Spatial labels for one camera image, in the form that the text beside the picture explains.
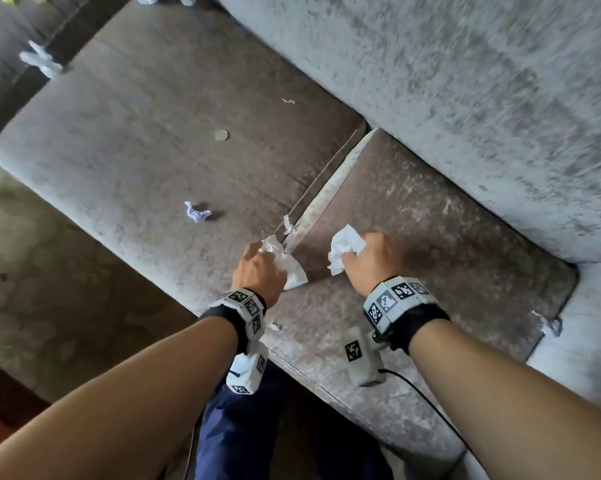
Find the pants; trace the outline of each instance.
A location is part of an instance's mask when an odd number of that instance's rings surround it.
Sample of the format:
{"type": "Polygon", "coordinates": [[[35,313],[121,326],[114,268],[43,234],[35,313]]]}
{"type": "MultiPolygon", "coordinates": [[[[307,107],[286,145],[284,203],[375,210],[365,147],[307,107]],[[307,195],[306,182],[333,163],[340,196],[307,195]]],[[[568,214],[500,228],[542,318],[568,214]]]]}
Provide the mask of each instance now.
{"type": "MultiPolygon", "coordinates": [[[[254,395],[216,387],[203,413],[195,480],[267,480],[285,393],[292,379],[267,362],[254,395]]],[[[314,459],[321,480],[392,480],[378,443],[316,401],[314,459]]]]}

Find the person's left arm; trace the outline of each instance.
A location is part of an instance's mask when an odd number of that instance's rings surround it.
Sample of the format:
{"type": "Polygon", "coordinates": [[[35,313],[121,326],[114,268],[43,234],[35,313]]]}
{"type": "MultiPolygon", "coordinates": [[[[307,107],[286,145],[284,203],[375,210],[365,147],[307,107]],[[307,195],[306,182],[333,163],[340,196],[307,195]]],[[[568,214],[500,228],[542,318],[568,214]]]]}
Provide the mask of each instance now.
{"type": "MultiPolygon", "coordinates": [[[[232,288],[249,288],[271,308],[286,274],[247,247],[232,288]]],[[[154,479],[194,427],[232,364],[231,322],[207,317],[65,396],[0,445],[0,480],[154,479]]]]}

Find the person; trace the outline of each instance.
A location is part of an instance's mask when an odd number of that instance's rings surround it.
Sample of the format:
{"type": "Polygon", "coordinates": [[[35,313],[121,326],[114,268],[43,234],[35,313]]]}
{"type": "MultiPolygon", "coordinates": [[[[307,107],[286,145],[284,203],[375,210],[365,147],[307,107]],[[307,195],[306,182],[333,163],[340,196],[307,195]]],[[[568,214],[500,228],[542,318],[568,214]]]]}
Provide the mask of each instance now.
{"type": "MultiPolygon", "coordinates": [[[[363,238],[364,250],[344,255],[343,263],[353,288],[368,296],[403,269],[400,253],[386,236],[363,238]]],[[[272,308],[286,276],[259,248],[259,242],[246,248],[232,289],[252,290],[272,308]]],[[[218,390],[238,345],[237,329],[219,316],[153,344],[65,396],[1,444],[0,480],[156,478],[218,390]]],[[[601,411],[592,404],[446,319],[424,324],[407,352],[491,478],[601,480],[601,411]]],[[[249,432],[237,431],[236,423],[214,420],[223,413],[208,405],[197,478],[206,478],[206,465],[238,461],[260,445],[248,444],[249,432]],[[234,430],[223,431],[223,425],[234,430]],[[229,456],[223,449],[227,435],[246,442],[234,443],[229,456]]],[[[233,413],[239,421],[240,412],[233,413]]],[[[277,413],[273,408],[272,416],[277,413]]],[[[272,422],[264,429],[271,429],[272,422]]],[[[239,465],[234,474],[222,468],[207,472],[216,478],[267,477],[267,471],[249,472],[248,466],[239,465]]]]}

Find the person's right hand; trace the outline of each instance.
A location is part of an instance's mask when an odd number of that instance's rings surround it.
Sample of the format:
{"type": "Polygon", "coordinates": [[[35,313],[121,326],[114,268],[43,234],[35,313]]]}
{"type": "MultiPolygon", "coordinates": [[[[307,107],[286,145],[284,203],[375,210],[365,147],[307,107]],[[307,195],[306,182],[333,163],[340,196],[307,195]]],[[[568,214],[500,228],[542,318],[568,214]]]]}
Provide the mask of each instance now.
{"type": "Polygon", "coordinates": [[[403,273],[401,253],[391,239],[380,232],[360,235],[366,242],[359,255],[343,254],[344,272],[353,288],[367,297],[380,282],[403,273]]]}

